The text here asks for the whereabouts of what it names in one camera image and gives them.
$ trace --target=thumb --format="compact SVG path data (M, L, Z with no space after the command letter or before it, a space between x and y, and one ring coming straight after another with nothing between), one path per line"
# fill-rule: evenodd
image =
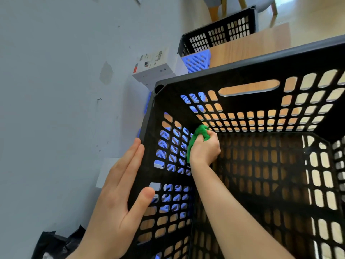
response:
M202 143L204 141L204 137L202 134L198 135L198 137L195 139L195 142L198 143Z
M145 187L142 189L131 210L124 217L121 226L124 226L127 229L133 229L134 235L140 225L142 216L144 215L149 204L152 202L154 195L155 190L153 188Z

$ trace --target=white paper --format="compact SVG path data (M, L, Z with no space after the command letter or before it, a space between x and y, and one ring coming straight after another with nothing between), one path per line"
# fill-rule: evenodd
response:
M102 188L106 178L109 174L110 168L119 160L120 158L103 158L103 163L101 170L99 171L99 176L97 179L96 187Z

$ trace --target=blue plastic crate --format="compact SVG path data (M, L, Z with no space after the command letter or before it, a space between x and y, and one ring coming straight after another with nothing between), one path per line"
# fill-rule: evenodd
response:
M182 57L185 63L188 73L193 73L201 70L208 69L210 67L211 52L209 49L202 52L193 53Z

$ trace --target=wall stain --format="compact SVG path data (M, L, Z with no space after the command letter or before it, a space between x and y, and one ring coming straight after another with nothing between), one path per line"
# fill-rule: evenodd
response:
M106 61L102 67L101 73L99 74L99 80L105 85L108 85L110 84L113 73L111 66Z

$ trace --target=green rag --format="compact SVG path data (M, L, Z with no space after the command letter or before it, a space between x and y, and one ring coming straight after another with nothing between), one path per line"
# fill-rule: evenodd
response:
M190 163L189 162L189 156L190 156L190 149L192 148L196 138L198 137L198 135L202 134L203 137L204 137L204 141L207 141L210 136L207 134L206 130L209 130L207 126L205 125L200 125L198 128L196 128L194 134L192 135L192 138L190 139L189 141L189 144L188 144L188 149L187 149L187 163Z

